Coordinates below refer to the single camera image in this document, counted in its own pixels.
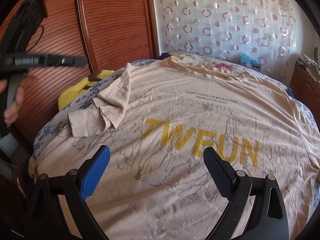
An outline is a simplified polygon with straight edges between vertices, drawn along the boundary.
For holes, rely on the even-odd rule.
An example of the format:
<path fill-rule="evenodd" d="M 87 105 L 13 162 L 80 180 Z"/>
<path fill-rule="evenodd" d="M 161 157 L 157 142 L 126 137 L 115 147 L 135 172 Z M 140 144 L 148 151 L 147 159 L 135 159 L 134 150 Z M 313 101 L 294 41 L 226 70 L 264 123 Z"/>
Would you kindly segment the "person's left hand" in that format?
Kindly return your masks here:
<path fill-rule="evenodd" d="M 38 78 L 32 75 L 24 75 L 15 91 L 15 97 L 10 107 L 4 111 L 4 122 L 9 125 L 16 121 L 18 112 L 24 100 L 24 89 L 32 86 L 38 82 Z"/>

